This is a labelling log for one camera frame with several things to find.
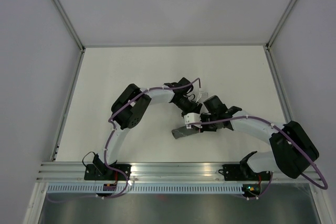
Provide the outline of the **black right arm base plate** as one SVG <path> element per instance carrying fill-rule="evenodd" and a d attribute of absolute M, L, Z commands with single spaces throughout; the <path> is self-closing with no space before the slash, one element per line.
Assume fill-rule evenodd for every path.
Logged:
<path fill-rule="evenodd" d="M 239 164 L 223 164 L 218 173 L 224 176 L 225 181 L 258 182 L 269 181 L 270 172 L 255 173 L 249 167 Z"/>

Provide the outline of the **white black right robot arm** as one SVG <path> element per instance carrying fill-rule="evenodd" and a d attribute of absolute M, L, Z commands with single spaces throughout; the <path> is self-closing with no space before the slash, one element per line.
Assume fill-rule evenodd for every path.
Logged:
<path fill-rule="evenodd" d="M 269 152 L 253 151 L 239 162 L 239 172 L 245 179 L 270 171 L 296 179 L 310 166 L 310 161 L 319 157 L 317 148 L 296 121 L 268 122 L 239 107 L 228 108 L 216 95 L 205 100 L 204 105 L 208 113 L 201 116 L 202 122 L 211 122 L 203 125 L 204 129 L 243 132 L 270 145 Z"/>

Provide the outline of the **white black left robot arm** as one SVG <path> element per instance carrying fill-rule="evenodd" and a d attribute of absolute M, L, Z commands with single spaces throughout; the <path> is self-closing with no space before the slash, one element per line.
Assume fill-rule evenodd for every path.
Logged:
<path fill-rule="evenodd" d="M 134 83 L 128 85 L 111 107 L 108 122 L 112 124 L 112 131 L 102 151 L 95 154 L 93 165 L 96 173 L 104 180 L 114 176 L 114 166 L 118 151 L 128 134 L 143 118 L 147 108 L 161 103 L 173 103 L 181 110 L 181 115 L 187 129 L 190 123 L 200 121 L 202 104 L 197 100 L 190 100 L 188 94 L 193 91 L 193 84 L 200 78 L 190 82 L 182 78 L 179 82 L 165 83 L 159 87 L 139 88 Z"/>

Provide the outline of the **grey cloth napkin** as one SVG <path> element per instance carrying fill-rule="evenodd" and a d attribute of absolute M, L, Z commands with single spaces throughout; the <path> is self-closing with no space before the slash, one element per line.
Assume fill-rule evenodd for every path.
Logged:
<path fill-rule="evenodd" d="M 201 129 L 195 126 L 191 128 L 187 128 L 186 126 L 179 127 L 177 129 L 173 129 L 171 131 L 172 136 L 177 140 L 180 138 L 188 137 L 191 135 L 195 135 L 201 132 Z"/>

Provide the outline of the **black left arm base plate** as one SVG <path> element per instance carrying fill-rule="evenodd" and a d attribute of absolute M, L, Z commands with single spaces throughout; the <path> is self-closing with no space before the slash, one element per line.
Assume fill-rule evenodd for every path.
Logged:
<path fill-rule="evenodd" d="M 92 162 L 86 163 L 85 158 L 89 154 L 93 154 L 93 160 Z M 120 164 L 118 162 L 114 162 L 109 166 L 106 166 L 105 163 L 100 159 L 99 155 L 95 152 L 87 153 L 81 162 L 85 167 L 84 180 L 87 181 L 126 181 L 126 179 L 129 179 L 131 175 L 130 164 Z"/>

